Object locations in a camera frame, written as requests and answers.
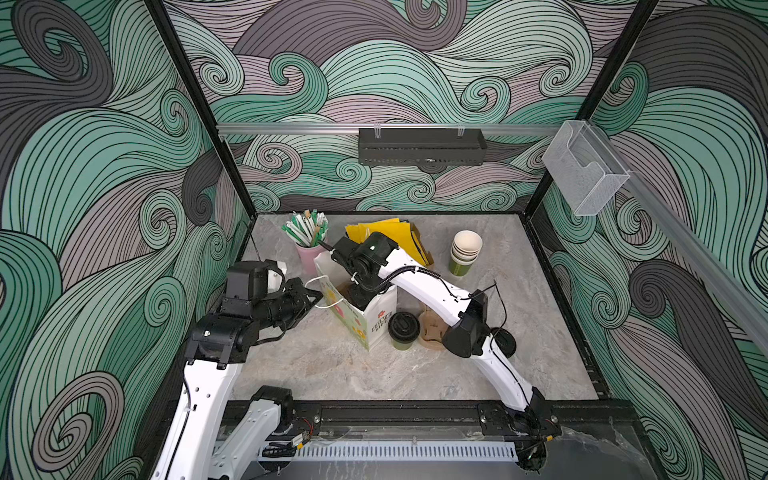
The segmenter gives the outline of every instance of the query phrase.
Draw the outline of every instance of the enclosure wall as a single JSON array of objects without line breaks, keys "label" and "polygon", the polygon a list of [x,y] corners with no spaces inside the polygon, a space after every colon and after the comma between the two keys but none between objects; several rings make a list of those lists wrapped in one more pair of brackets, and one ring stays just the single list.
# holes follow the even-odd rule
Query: enclosure wall
[{"label": "enclosure wall", "polygon": [[[224,122],[560,124],[636,2],[250,0],[165,5]],[[356,137],[228,138],[261,210],[522,211],[547,140],[490,137],[488,163],[361,167]]]},{"label": "enclosure wall", "polygon": [[[768,5],[710,4],[655,12],[593,121],[765,310]],[[533,223],[670,478],[765,478],[768,360],[643,200],[576,218],[553,185]]]},{"label": "enclosure wall", "polygon": [[143,0],[6,2],[0,63],[2,477],[135,478],[248,218]]}]

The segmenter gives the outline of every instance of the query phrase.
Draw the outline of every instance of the paper bag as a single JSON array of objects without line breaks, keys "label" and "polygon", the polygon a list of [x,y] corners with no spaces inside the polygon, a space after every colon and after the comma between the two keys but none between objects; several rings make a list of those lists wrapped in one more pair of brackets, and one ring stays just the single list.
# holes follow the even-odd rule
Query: paper bag
[{"label": "paper bag", "polygon": [[365,311],[361,311],[339,293],[339,288],[350,278],[341,265],[331,260],[330,252],[322,252],[315,257],[315,266],[318,275],[327,275],[319,279],[326,305],[341,300],[329,310],[367,350],[388,336],[387,322],[397,309],[396,286],[392,285],[386,292],[374,296]]}]

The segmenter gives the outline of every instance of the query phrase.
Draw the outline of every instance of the green paper cup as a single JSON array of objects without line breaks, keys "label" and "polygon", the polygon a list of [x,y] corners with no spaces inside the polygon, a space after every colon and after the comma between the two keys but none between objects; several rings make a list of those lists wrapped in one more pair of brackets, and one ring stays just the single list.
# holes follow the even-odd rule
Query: green paper cup
[{"label": "green paper cup", "polygon": [[474,253],[472,255],[468,255],[466,253],[460,253],[460,252],[456,251],[456,249],[453,248],[453,247],[451,248],[451,255],[456,257],[456,259],[461,260],[462,262],[471,262],[475,258],[478,257],[477,253]]},{"label": "green paper cup", "polygon": [[389,317],[387,330],[392,337],[392,345],[397,350],[407,350],[419,338],[422,326],[415,315],[408,312],[395,312]]},{"label": "green paper cup", "polygon": [[451,252],[451,261],[448,264],[448,271],[451,272],[452,275],[464,276],[472,267],[475,260],[476,258],[473,260],[460,260],[456,258],[456,255],[454,255],[453,252]]}]

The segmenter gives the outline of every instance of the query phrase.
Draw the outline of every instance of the black lid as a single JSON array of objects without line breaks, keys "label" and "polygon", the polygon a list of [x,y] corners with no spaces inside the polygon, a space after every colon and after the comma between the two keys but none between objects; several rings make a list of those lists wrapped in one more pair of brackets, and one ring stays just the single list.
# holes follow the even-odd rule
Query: black lid
[{"label": "black lid", "polygon": [[491,329],[491,335],[493,335],[498,348],[502,350],[505,357],[509,358],[515,354],[515,351],[518,349],[518,343],[509,331],[495,326]]},{"label": "black lid", "polygon": [[419,319],[408,312],[396,312],[389,319],[389,336],[391,336],[396,342],[411,343],[419,338],[421,333],[421,325],[419,325]]}]

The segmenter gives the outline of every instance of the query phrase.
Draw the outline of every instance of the aluminum rail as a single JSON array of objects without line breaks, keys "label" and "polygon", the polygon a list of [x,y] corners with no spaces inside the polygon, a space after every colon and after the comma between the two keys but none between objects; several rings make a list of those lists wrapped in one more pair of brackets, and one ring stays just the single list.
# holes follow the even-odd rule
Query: aluminum rail
[{"label": "aluminum rail", "polygon": [[[611,141],[593,132],[589,135],[589,143],[608,167],[620,170],[620,166],[625,162]],[[728,310],[755,345],[768,356],[768,315],[763,307],[701,239],[658,197],[640,173],[631,172],[624,188],[634,195],[670,242],[691,262],[720,305]]]},{"label": "aluminum rail", "polygon": [[357,135],[360,128],[479,128],[484,135],[554,137],[560,125],[544,124],[317,124],[312,122],[222,123],[220,135]]}]

